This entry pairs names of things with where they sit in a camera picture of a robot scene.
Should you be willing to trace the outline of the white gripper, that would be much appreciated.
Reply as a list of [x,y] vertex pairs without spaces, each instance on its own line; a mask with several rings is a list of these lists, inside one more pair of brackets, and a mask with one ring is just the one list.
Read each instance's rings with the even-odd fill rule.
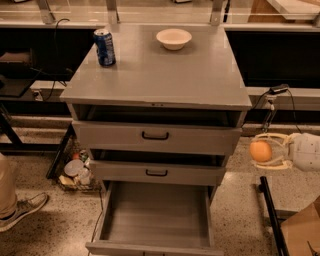
[[294,133],[286,135],[282,133],[261,133],[256,135],[252,142],[271,141],[277,144],[288,144],[289,160],[281,160],[279,163],[256,162],[252,164],[259,169],[285,170],[293,165],[302,171],[320,171],[320,136],[310,133]]

